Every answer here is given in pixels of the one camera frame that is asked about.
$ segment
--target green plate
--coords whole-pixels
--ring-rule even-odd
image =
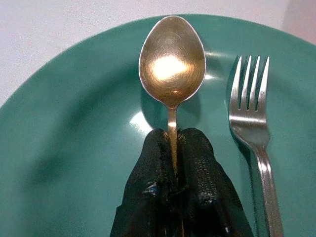
[[[268,153],[284,232],[314,236],[316,47],[237,19],[184,17],[203,41],[207,79],[180,106],[179,128],[197,127],[211,140],[255,230],[248,165],[230,134],[226,86],[237,55],[269,55]],[[166,109],[138,77],[142,44],[160,18],[66,50],[1,107],[1,236],[109,236],[146,134],[166,129]]]

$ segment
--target fork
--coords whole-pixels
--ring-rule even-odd
[[[264,65],[261,85],[259,89],[258,99],[256,100],[256,89],[258,84],[258,71],[260,56],[257,58],[255,69],[253,73],[252,85],[250,88],[250,94],[248,96],[248,85],[251,56],[248,58],[246,72],[243,81],[243,87],[241,90],[241,96],[239,93],[239,81],[241,72],[241,57],[239,57],[236,72],[234,76],[234,82],[231,92],[231,99],[229,105],[229,122],[230,128],[233,134],[245,144],[255,155],[257,173],[260,174],[260,180],[258,184],[252,183],[253,189],[258,186],[262,187],[260,190],[261,199],[264,202],[265,213],[265,227],[264,232],[268,232],[270,237],[283,237],[283,229],[281,216],[277,203],[277,195],[275,190],[275,184],[273,174],[271,170],[271,164],[266,151],[270,135],[267,124],[266,116],[266,94],[267,94],[267,82],[268,82],[268,70],[269,61],[268,57]]]

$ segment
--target fork handle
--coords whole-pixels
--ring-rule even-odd
[[[266,216],[266,227],[269,237],[283,237],[281,215],[277,203],[277,194],[273,179],[272,169],[267,151],[264,147],[252,149],[256,156],[256,168],[259,169],[264,202],[264,213]]]

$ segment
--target white table surface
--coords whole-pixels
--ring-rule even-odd
[[[316,44],[316,0],[0,0],[0,106],[73,44],[133,20],[180,13],[236,17]]]

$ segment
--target metal spoon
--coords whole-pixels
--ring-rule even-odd
[[[167,16],[155,24],[140,53],[139,76],[144,89],[168,108],[168,134],[176,175],[176,110],[196,93],[205,70],[202,42],[185,19]]]

